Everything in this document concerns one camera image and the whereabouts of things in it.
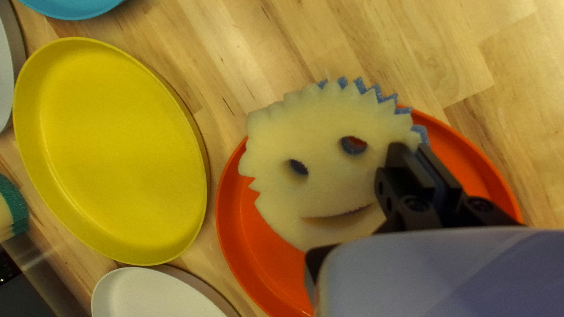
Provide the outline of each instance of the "orange plate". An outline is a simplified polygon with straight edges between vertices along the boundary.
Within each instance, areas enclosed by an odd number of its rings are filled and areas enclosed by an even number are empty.
[[[469,195],[488,198],[522,220],[507,183],[474,144],[431,116],[416,110],[412,116],[427,128],[431,148]],[[247,294],[270,316],[311,316],[303,286],[304,252],[270,229],[254,206],[259,194],[248,188],[253,178],[237,171],[245,143],[246,138],[227,162],[217,193],[215,218],[223,254]]]

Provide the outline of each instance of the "green sponge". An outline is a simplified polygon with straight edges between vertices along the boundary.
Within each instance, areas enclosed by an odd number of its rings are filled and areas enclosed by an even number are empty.
[[[29,228],[28,206],[20,191],[0,174],[0,243]]]

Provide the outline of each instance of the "wooden table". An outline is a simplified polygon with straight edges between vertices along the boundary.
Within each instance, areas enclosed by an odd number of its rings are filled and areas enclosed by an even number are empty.
[[[213,197],[245,117],[308,83],[382,84],[465,134],[510,183],[525,222],[564,227],[564,2],[561,0],[129,0],[61,21],[13,0],[27,52],[59,37],[108,42],[162,75],[188,105],[211,165],[196,242],[172,265],[221,291],[243,317],[266,314],[219,247]],[[57,221],[31,184],[13,131],[0,163],[31,207],[29,235],[84,307],[119,267]]]

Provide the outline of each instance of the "yellow plate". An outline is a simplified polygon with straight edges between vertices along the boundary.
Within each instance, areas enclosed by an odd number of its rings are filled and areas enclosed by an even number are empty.
[[[133,265],[179,256],[204,219],[201,136],[178,96],[140,62],[89,38],[36,51],[14,127],[39,193],[78,238]]]

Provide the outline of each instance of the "sponge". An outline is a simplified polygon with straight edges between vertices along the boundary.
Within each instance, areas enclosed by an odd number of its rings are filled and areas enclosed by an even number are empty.
[[[342,77],[249,114],[239,173],[255,178],[255,206],[284,240],[306,251],[368,236],[385,220],[373,182],[388,145],[428,140],[396,100]]]
[[[0,243],[29,228],[28,206],[20,191],[0,174]]]

